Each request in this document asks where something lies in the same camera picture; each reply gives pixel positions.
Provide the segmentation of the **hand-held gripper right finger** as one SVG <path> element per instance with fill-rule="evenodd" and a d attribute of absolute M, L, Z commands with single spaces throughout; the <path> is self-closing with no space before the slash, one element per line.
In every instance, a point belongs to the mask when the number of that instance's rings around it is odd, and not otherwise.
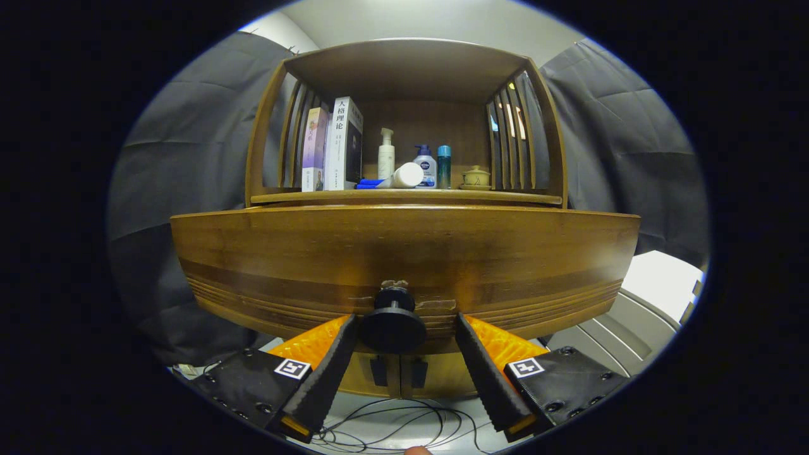
<path fill-rule="evenodd" d="M 477 394 L 508 442 L 572 420 L 627 381 L 571 346 L 544 349 L 462 313 L 454 324 L 454 340 Z"/>

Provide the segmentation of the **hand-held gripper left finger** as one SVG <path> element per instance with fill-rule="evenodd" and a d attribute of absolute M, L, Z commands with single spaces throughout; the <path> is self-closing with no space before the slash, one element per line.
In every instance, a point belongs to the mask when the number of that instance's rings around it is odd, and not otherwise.
<path fill-rule="evenodd" d="M 358 317 L 338 317 L 274 353 L 244 349 L 190 383 L 251 426 L 309 443 L 331 409 L 356 340 Z"/>

